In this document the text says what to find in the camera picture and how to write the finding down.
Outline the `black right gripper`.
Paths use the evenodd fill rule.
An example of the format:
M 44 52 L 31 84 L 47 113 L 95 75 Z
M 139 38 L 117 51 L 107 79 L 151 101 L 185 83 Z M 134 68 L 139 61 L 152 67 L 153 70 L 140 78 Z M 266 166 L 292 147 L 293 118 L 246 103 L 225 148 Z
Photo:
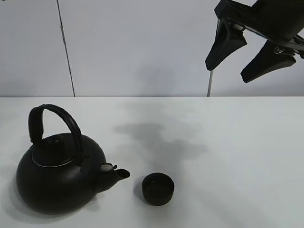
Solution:
M 257 0 L 252 6 L 221 0 L 214 9 L 218 27 L 205 64 L 214 70 L 225 58 L 247 45 L 245 29 L 267 39 L 258 54 L 241 71 L 249 83 L 269 72 L 291 67 L 295 53 L 304 57 L 304 2 L 302 0 Z

